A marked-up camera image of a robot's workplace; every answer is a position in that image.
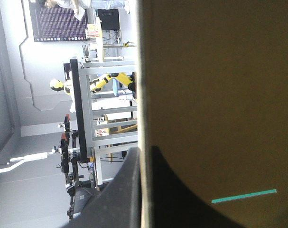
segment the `metal frame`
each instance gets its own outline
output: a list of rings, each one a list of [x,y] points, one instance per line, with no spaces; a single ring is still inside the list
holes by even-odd
[[[102,128],[111,128],[115,126],[124,126],[136,124],[136,120],[125,122],[108,123],[95,125],[94,119],[101,117],[104,114],[134,112],[137,111],[137,106],[128,106],[121,108],[110,108],[101,110],[92,110],[91,92],[89,90],[90,75],[119,73],[119,72],[134,72],[136,70],[134,61],[109,61],[109,62],[94,62],[84,63],[81,67],[78,65],[77,58],[70,60],[72,79],[74,86],[74,98],[76,107],[76,117],[80,142],[81,160],[83,163],[88,161],[88,158],[95,158],[95,174],[97,186],[103,184],[102,167],[100,157],[106,153],[114,153],[127,151],[131,147],[137,146],[138,133],[128,132],[119,133],[108,136],[95,136],[95,130]],[[100,148],[105,145],[120,144],[123,145]]]

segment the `robotic arm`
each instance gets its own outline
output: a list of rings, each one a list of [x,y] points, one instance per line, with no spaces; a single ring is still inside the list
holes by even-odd
[[[124,84],[128,87],[129,90],[135,92],[135,82],[134,82],[134,75],[133,72],[132,75],[129,77],[125,73],[116,73],[116,74],[104,74],[101,77],[93,80],[90,82],[90,91],[92,92],[100,92],[102,88],[113,78]]]

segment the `black machine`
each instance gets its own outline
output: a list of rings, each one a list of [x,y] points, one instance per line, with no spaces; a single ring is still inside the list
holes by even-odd
[[[118,9],[98,9],[102,30],[120,30],[120,18]]]
[[[68,147],[70,144],[70,134],[72,137],[72,149],[76,148],[78,131],[70,129],[70,117],[69,114],[65,116],[65,120],[62,124],[65,129],[65,133],[61,137],[61,145],[59,153],[61,154],[61,170],[65,175],[65,183],[67,193],[70,195],[70,208],[67,211],[67,215],[70,220],[73,219],[75,213],[82,211],[87,201],[94,197],[94,193],[97,193],[93,186],[94,182],[94,169],[93,170],[93,179],[80,181],[83,178],[83,175],[78,173],[78,163],[80,163],[80,153],[77,151],[69,151]],[[72,172],[70,172],[69,163],[72,166]]]

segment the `white shirt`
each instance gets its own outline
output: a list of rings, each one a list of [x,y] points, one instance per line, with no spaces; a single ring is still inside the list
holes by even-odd
[[[73,9],[74,5],[71,0],[56,0],[57,4],[63,8]],[[87,9],[91,7],[91,0],[78,0],[79,6]]]

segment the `cyan line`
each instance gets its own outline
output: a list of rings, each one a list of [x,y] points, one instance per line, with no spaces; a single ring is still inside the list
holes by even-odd
[[[266,195],[266,194],[271,194],[271,193],[277,193],[276,189],[271,189],[267,191],[258,191],[254,193],[248,193],[244,195],[238,195],[238,196],[229,196],[225,198],[220,198],[220,199],[213,199],[211,200],[211,203],[221,203],[221,202],[226,202],[226,201],[231,201],[231,200],[240,200],[243,198],[248,198],[248,197],[253,197],[253,196],[261,196],[261,195]]]

